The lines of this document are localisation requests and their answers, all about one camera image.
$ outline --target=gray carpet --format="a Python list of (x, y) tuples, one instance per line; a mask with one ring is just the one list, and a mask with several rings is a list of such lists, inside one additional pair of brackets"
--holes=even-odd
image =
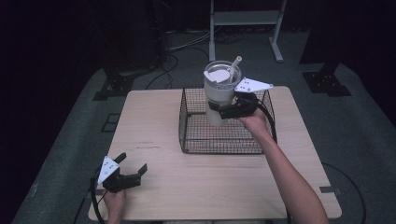
[[(240, 55), (243, 61), (239, 67), (245, 77), (290, 88), (320, 159), (335, 166), (324, 165), (324, 168), (332, 186), (339, 190), (337, 199), (343, 215), (331, 223), (361, 223), (363, 211), (365, 223), (394, 223), (395, 128), (363, 88), (359, 77), (342, 64), (335, 75), (352, 96), (311, 93), (302, 72), (318, 71), (321, 64), (299, 64), (308, 33), (281, 32), (278, 44), (283, 63), (275, 61), (269, 35), (249, 34), (233, 44), (217, 44), (217, 60), (233, 61)], [(197, 35), (171, 34), (169, 44), (175, 47), (194, 38)], [(207, 41), (195, 47), (207, 52)], [(161, 76), (149, 88), (202, 87), (203, 70), (208, 64), (206, 55), (197, 49), (184, 49), (173, 55), (178, 58), (178, 64), (169, 72), (171, 77)], [(167, 59), (163, 64), (165, 69), (176, 63), (175, 58)], [(133, 90), (145, 89), (162, 72), (158, 69), (136, 78)], [(103, 133), (102, 128), (109, 114), (121, 112), (125, 101), (125, 97), (92, 100), (105, 79), (103, 70), (99, 70), (87, 83), (37, 177), (36, 194), (26, 198), (13, 223), (73, 223), (80, 203), (87, 196), (92, 172), (111, 144), (113, 133)], [(361, 192), (364, 210), (350, 180)], [(87, 217), (89, 205), (88, 197), (77, 223), (95, 223)]]

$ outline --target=wire basket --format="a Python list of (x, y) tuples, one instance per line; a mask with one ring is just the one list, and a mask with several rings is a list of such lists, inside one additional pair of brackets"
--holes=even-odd
[[(256, 92), (267, 116), (267, 129), (276, 140), (275, 115), (269, 91)], [(181, 150), (188, 154), (250, 155), (262, 154), (262, 148), (244, 125), (229, 119), (220, 127), (209, 125), (205, 113), (204, 89), (183, 89), (178, 124)]]

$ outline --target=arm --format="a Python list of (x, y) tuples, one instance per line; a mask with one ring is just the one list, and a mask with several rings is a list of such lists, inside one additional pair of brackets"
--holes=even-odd
[(126, 201), (125, 189), (117, 193), (108, 191), (104, 197), (108, 212), (107, 224), (119, 224), (122, 220)]
[(296, 222), (329, 223), (318, 195), (293, 167), (266, 129), (262, 111), (257, 109), (252, 116), (239, 120), (262, 147), (282, 200)]

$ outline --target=dark background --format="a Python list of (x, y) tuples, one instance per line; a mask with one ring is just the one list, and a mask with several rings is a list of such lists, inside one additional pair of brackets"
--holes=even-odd
[[(166, 30), (208, 29), (209, 0), (161, 4)], [(278, 1), (216, 1), (218, 10)], [(339, 59), (396, 123), (393, 1), (289, 0), (282, 29), (311, 28), (301, 63)], [(11, 1), (0, 6), (2, 223), (17, 212), (85, 84), (104, 64), (155, 67), (161, 40), (151, 1)]]

